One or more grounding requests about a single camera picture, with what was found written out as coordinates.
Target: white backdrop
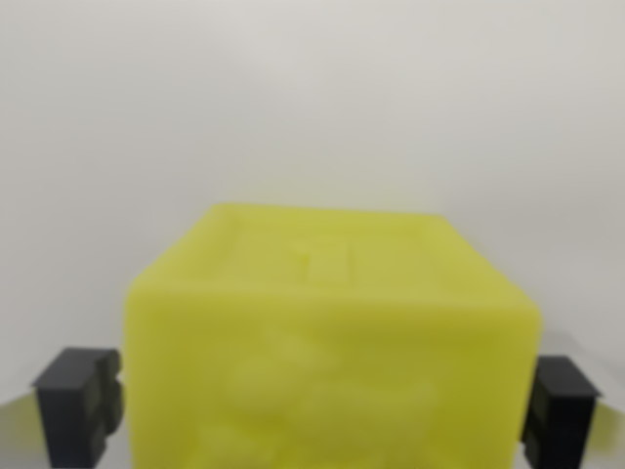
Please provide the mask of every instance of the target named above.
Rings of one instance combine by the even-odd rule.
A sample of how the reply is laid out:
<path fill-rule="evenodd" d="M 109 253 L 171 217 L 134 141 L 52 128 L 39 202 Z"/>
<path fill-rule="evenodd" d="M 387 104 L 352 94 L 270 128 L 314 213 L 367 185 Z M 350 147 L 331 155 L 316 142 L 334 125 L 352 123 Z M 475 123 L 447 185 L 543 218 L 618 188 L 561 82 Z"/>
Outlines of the white backdrop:
<path fill-rule="evenodd" d="M 622 0 L 0 0 L 0 380 L 224 200 L 441 212 L 625 355 L 624 123 Z"/>

